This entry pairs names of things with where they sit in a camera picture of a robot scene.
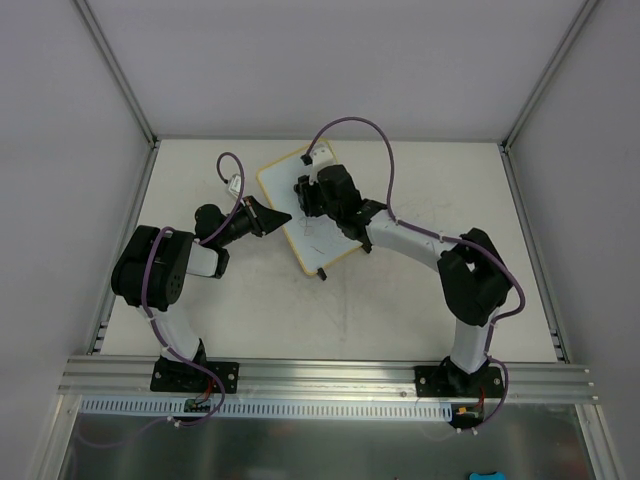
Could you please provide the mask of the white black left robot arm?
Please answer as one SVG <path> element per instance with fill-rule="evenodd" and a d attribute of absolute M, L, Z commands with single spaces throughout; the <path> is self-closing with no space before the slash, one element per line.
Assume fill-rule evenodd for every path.
<path fill-rule="evenodd" d="M 138 226 L 111 274 L 111 289 L 145 318 L 161 346 L 161 358 L 177 363 L 174 378 L 188 390 L 208 381 L 202 340 L 178 304 L 188 276 L 219 279 L 227 270 L 227 246 L 246 235 L 271 234 L 292 215 L 262 205 L 252 196 L 222 213 L 214 204 L 199 207 L 193 233 Z"/>

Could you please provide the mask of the yellow-framed whiteboard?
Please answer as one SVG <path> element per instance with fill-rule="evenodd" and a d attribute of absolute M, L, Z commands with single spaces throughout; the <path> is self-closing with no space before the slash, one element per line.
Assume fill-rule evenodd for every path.
<path fill-rule="evenodd" d="M 300 157 L 305 145 L 273 161 L 256 174 L 272 209 L 289 213 L 292 220 L 283 226 L 284 234 L 302 270 L 309 276 L 317 276 L 319 268 L 327 268 L 361 248 L 361 243 L 348 239 L 336 223 L 326 215 L 307 217 L 298 204 L 293 186 L 300 176 L 308 175 L 311 167 L 305 166 Z"/>

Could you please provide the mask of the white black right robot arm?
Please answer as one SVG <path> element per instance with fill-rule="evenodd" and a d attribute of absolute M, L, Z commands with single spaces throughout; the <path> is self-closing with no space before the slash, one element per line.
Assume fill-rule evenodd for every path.
<path fill-rule="evenodd" d="M 362 197 L 342 165 L 328 166 L 315 178 L 299 177 L 294 192 L 306 216 L 326 216 L 363 247 L 400 253 L 439 275 L 445 303 L 456 319 L 447 358 L 449 387 L 463 396 L 480 388 L 481 368 L 488 363 L 490 323 L 515 286 L 488 235 L 473 228 L 449 237 L 411 225 L 395 217 L 390 206 Z"/>

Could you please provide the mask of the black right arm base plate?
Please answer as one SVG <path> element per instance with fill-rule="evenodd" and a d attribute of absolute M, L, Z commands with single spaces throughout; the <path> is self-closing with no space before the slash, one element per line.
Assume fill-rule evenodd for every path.
<path fill-rule="evenodd" d="M 498 399 L 505 391 L 500 368 L 488 363 L 472 374 L 448 363 L 417 365 L 413 372 L 416 394 L 420 398 L 479 398 L 484 395 Z"/>

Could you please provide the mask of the black bone-shaped eraser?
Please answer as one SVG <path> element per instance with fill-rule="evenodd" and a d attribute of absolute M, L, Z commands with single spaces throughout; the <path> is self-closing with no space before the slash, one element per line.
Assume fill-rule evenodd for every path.
<path fill-rule="evenodd" d="M 300 176 L 293 186 L 300 209 L 305 216 L 312 216 L 312 185 L 308 175 Z"/>

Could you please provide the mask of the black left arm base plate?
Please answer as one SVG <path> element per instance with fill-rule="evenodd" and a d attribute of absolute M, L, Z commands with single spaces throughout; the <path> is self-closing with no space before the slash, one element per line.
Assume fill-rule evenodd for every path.
<path fill-rule="evenodd" d="M 207 361 L 206 368 L 217 375 L 227 394 L 237 392 L 239 363 Z M 162 393 L 202 393 L 209 383 L 212 383 L 214 393 L 221 392 L 209 375 L 182 362 L 160 357 L 154 364 L 150 390 Z"/>

